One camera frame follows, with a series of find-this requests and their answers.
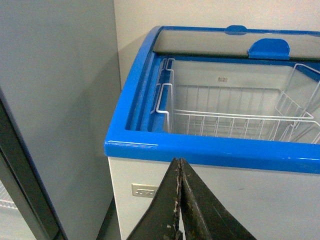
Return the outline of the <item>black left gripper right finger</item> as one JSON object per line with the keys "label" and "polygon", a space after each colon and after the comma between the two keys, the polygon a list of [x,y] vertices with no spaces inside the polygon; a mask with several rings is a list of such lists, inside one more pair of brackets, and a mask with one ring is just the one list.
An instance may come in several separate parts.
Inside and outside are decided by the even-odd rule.
{"label": "black left gripper right finger", "polygon": [[181,211],[187,240],[254,240],[190,164],[181,159]]}

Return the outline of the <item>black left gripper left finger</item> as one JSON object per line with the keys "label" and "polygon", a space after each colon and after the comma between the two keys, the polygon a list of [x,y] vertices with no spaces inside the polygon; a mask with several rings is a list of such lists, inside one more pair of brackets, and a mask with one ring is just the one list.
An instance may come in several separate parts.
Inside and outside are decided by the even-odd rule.
{"label": "black left gripper left finger", "polygon": [[129,240],[182,240],[181,189],[181,161],[173,158],[148,209],[127,238]]}

